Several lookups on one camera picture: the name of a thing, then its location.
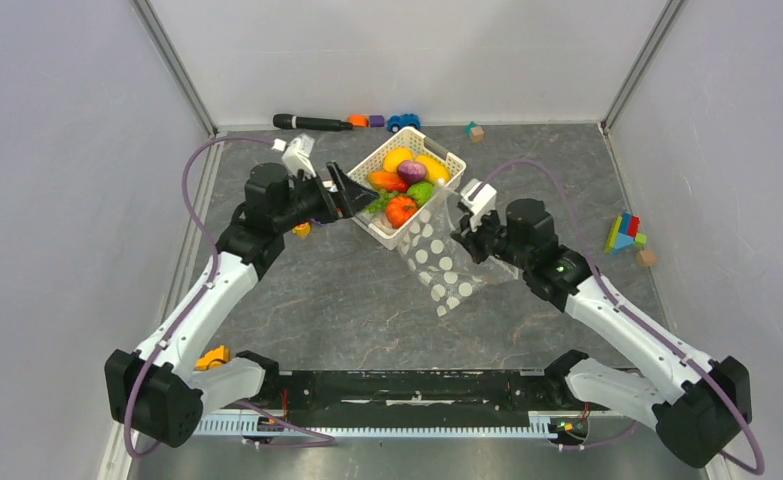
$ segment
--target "white wall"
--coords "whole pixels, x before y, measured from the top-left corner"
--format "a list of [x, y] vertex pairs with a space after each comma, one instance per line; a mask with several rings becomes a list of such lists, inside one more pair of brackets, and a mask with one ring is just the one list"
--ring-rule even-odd
[[269, 125], [278, 112], [599, 120], [665, 4], [151, 1], [220, 125]]
[[613, 142], [669, 321], [750, 369], [783, 479], [783, 2], [688, 2]]
[[0, 479], [94, 478], [203, 132], [129, 2], [0, 2]]

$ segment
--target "white plastic basket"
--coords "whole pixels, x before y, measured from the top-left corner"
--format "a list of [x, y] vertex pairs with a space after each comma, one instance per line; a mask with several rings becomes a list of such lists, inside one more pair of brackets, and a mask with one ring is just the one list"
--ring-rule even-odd
[[[447, 170], [450, 172], [450, 182], [447, 184], [447, 189], [456, 190], [459, 188], [459, 184], [462, 181], [462, 174], [465, 173], [465, 168], [467, 168], [465, 162], [412, 127], [403, 128], [394, 134], [394, 136], [389, 138], [381, 147], [377, 148], [361, 163], [356, 165], [356, 168], [350, 170], [348, 175], [356, 182], [370, 188], [370, 184], [367, 182], [367, 175], [371, 172], [382, 170], [382, 161], [385, 159], [385, 155], [397, 147], [406, 147], [411, 150], [415, 156], [429, 155], [438, 160], [442, 165], [447, 167]], [[383, 230], [376, 223], [372, 222], [372, 216], [366, 213], [356, 215], [353, 217], [353, 220], [355, 220], [360, 227], [364, 228], [373, 238], [377, 239], [385, 248], [393, 250], [403, 240], [403, 237], [406, 232], [409, 231], [415, 220], [423, 217], [422, 214], [424, 212], [430, 212], [431, 214], [435, 211], [440, 202], [444, 199], [443, 197], [444, 196], [442, 195], [433, 194], [432, 198], [430, 198], [412, 218], [403, 224], [402, 227], [394, 230], [393, 233]]]

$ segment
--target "green toy block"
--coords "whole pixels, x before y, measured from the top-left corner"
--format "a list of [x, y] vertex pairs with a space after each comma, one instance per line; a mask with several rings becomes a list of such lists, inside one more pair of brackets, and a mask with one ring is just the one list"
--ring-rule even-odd
[[609, 236], [606, 238], [606, 246], [603, 247], [604, 253], [610, 253], [615, 248], [615, 240], [618, 239], [618, 230], [621, 228], [621, 217], [612, 222], [612, 228], [609, 229]]
[[636, 233], [635, 243], [633, 243], [633, 245], [635, 245], [635, 248], [644, 248], [644, 246], [647, 245], [647, 235], [643, 233]]

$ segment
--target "wire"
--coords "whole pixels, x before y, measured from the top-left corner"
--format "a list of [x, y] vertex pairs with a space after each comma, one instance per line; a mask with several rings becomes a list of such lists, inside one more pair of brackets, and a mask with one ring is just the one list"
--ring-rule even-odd
[[[260, 140], [256, 138], [249, 138], [249, 137], [213, 138], [200, 145], [200, 147], [197, 148], [194, 151], [194, 153], [191, 154], [191, 157], [188, 158], [188, 161], [185, 163], [185, 169], [182, 170], [182, 200], [185, 203], [185, 209], [188, 210], [188, 214], [191, 216], [191, 220], [193, 220], [194, 224], [202, 233], [203, 243], [205, 243], [206, 247], [208, 247], [209, 251], [211, 252], [211, 270], [209, 270], [206, 283], [213, 281], [214, 277], [217, 275], [217, 269], [220, 267], [220, 258], [217, 256], [217, 245], [214, 241], [214, 237], [211, 235], [211, 232], [209, 232], [208, 229], [205, 227], [203, 221], [200, 220], [199, 215], [197, 215], [197, 212], [194, 211], [194, 206], [191, 204], [191, 195], [188, 193], [188, 177], [190, 176], [191, 173], [191, 167], [194, 165], [194, 162], [197, 160], [197, 158], [200, 156], [201, 153], [203, 153], [207, 148], [209, 148], [214, 144], [231, 142], [231, 141], [255, 142], [255, 143], [260, 143], [262, 145], [273, 146], [273, 142], [267, 140]], [[147, 372], [149, 372], [150, 367], [152, 367], [153, 362], [155, 362], [155, 359], [158, 357], [158, 354], [161, 353], [165, 348], [167, 348], [167, 342], [173, 336], [173, 333], [175, 333], [176, 330], [179, 328], [179, 326], [182, 324], [182, 322], [185, 321], [185, 318], [188, 316], [191, 310], [193, 310], [194, 307], [198, 303], [200, 303], [200, 300], [203, 298], [203, 295], [205, 295], [207, 291], [208, 288], [206, 288], [205, 286], [197, 290], [197, 292], [191, 298], [191, 301], [189, 301], [188, 304], [185, 305], [185, 308], [183, 308], [182, 311], [179, 312], [179, 315], [176, 317], [176, 320], [169, 327], [167, 327], [167, 330], [164, 332], [164, 335], [162, 335], [161, 337], [161, 341], [158, 342], [158, 345], [154, 347], [153, 351], [150, 352], [149, 356], [147, 356], [147, 359], [144, 361], [144, 365], [141, 367], [141, 370], [138, 372], [138, 376], [135, 377], [135, 382], [132, 384], [132, 390], [129, 392], [129, 399], [126, 402], [126, 412], [123, 415], [123, 443], [126, 446], [126, 452], [129, 454], [130, 457], [134, 459], [141, 459], [146, 457], [147, 455], [154, 452], [155, 449], [158, 448], [158, 446], [161, 444], [161, 442], [155, 442], [147, 450], [143, 452], [138, 452], [137, 450], [135, 450], [135, 445], [132, 442], [132, 413], [134, 412], [135, 409], [135, 403], [138, 400], [138, 394], [141, 392], [141, 385], [144, 383], [144, 377], [146, 377]]]
[[282, 418], [288, 418], [288, 389], [283, 388], [282, 393], [279, 394], [279, 399], [282, 401]]
[[258, 407], [256, 405], [253, 405], [252, 403], [246, 401], [246, 400], [238, 400], [237, 402], [234, 402], [234, 405], [238, 405], [239, 407], [249, 408], [250, 410], [253, 410], [254, 412], [258, 413], [259, 415], [262, 415], [264, 417], [267, 417], [270, 420], [273, 420], [273, 423], [276, 423], [277, 425], [281, 427], [285, 427], [289, 430], [293, 430], [295, 432], [300, 432], [305, 435], [308, 435], [310, 437], [318, 438], [320, 439], [319, 442], [302, 442], [302, 443], [260, 443], [255, 442], [256, 448], [317, 448], [317, 447], [330, 447], [332, 445], [335, 445], [335, 437], [331, 435], [326, 435], [325, 433], [320, 432], [314, 432], [312, 430], [298, 427], [292, 423], [289, 423], [281, 418], [274, 417], [273, 415], [267, 413], [264, 409], [261, 407]]
[[712, 388], [715, 394], [718, 395], [718, 397], [721, 399], [721, 402], [723, 402], [724, 406], [727, 407], [727, 409], [730, 411], [733, 418], [735, 418], [736, 422], [741, 428], [742, 433], [744, 433], [745, 438], [747, 438], [747, 443], [750, 444], [750, 449], [753, 451], [753, 457], [756, 461], [756, 466], [750, 466], [744, 463], [742, 460], [730, 455], [729, 453], [723, 450], [721, 451], [721, 455], [747, 472], [750, 472], [754, 475], [764, 474], [765, 456], [762, 453], [762, 448], [759, 446], [759, 442], [756, 440], [756, 436], [753, 434], [753, 430], [750, 429], [750, 425], [747, 424], [747, 421], [744, 419], [744, 416], [741, 414], [741, 412], [738, 411], [738, 408], [736, 408], [735, 404], [733, 403], [732, 399], [730, 399], [729, 395], [727, 395], [727, 393], [724, 392], [724, 389], [722, 389], [721, 386], [718, 385], [718, 382], [716, 382], [715, 379], [712, 378], [709, 375], [709, 373], [706, 370], [704, 370], [700, 365], [698, 365], [694, 360], [687, 358], [686, 353], [684, 351], [682, 351], [679, 347], [674, 345], [670, 340], [665, 338], [665, 336], [663, 336], [655, 329], [653, 329], [647, 322], [645, 322], [641, 317], [638, 316], [638, 314], [633, 312], [629, 307], [626, 307], [624, 305], [618, 305], [616, 297], [609, 290], [609, 287], [606, 286], [606, 283], [603, 281], [603, 277], [600, 275], [600, 271], [597, 269], [597, 264], [594, 262], [594, 258], [591, 256], [591, 250], [589, 250], [588, 244], [585, 241], [585, 235], [583, 234], [582, 228], [580, 228], [579, 226], [579, 222], [577, 221], [576, 214], [574, 213], [573, 207], [571, 206], [571, 202], [568, 200], [568, 195], [565, 192], [565, 189], [562, 188], [562, 186], [559, 184], [558, 180], [556, 179], [556, 176], [553, 175], [553, 173], [550, 172], [550, 170], [547, 167], [545, 167], [544, 164], [532, 160], [530, 158], [521, 158], [518, 160], [512, 160], [510, 162], [506, 162], [503, 165], [500, 165], [499, 167], [494, 169], [493, 172], [489, 173], [488, 176], [485, 177], [485, 180], [483, 180], [482, 183], [480, 183], [479, 186], [474, 189], [474, 191], [468, 196], [468, 198], [473, 199], [474, 197], [476, 197], [476, 194], [478, 194], [479, 191], [482, 190], [485, 184], [490, 183], [494, 177], [499, 175], [504, 170], [520, 164], [531, 165], [537, 168], [556, 187], [556, 190], [559, 192], [559, 196], [562, 197], [562, 202], [565, 205], [565, 209], [568, 211], [568, 217], [571, 221], [574, 234], [577, 237], [580, 250], [582, 251], [582, 254], [585, 256], [585, 260], [586, 262], [588, 262], [589, 268], [591, 268], [591, 273], [592, 275], [594, 275], [594, 279], [597, 281], [597, 284], [600, 286], [600, 289], [606, 295], [606, 298], [612, 303], [612, 306], [617, 307], [617, 309], [623, 312], [623, 314], [627, 318], [635, 322], [639, 327], [641, 327], [644, 331], [650, 334], [650, 336], [652, 336], [659, 343], [661, 343], [666, 348], [668, 348], [671, 352], [674, 353], [674, 355], [679, 357], [680, 360], [683, 361], [686, 365], [694, 369], [694, 371], [697, 372], [697, 374], [700, 375], [700, 377], [704, 381], [706, 381], [706, 384], [709, 385], [710, 388]]
[[585, 408], [582, 409], [582, 416], [580, 416], [579, 421], [577, 422], [577, 425], [582, 425], [583, 422], [588, 420], [588, 416], [591, 415], [591, 405], [589, 405], [588, 402], [585, 402]]
[[629, 424], [629, 426], [624, 430], [623, 432], [613, 436], [609, 437], [605, 440], [598, 440], [596, 442], [591, 443], [583, 443], [582, 445], [564, 445], [559, 443], [551, 443], [554, 447], [557, 447], [559, 451], [569, 451], [569, 452], [579, 452], [582, 450], [588, 450], [589, 448], [600, 448], [605, 447], [607, 445], [612, 445], [613, 443], [617, 443], [633, 433], [638, 429], [638, 422], [633, 420], [632, 423]]
[[569, 436], [571, 436], [571, 437], [581, 441], [582, 444], [585, 445], [585, 442], [588, 440], [588, 437], [591, 436], [591, 422], [586, 422], [586, 424], [585, 424], [585, 436], [581, 437], [579, 435], [576, 435], [575, 433], [573, 433], [570, 430], [565, 431], [565, 433], [567, 433]]

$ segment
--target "blue toy block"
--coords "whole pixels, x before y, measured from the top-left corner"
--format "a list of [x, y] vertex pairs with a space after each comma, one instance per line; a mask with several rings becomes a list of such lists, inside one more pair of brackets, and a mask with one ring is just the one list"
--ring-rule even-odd
[[618, 233], [623, 233], [624, 235], [629, 234], [629, 226], [631, 221], [632, 215], [629, 213], [621, 215], [621, 227], [618, 229]]
[[617, 238], [615, 238], [615, 245], [612, 247], [612, 253], [620, 252], [621, 250], [627, 249], [631, 247], [634, 242], [635, 239], [630, 237], [629, 235], [618, 233]]

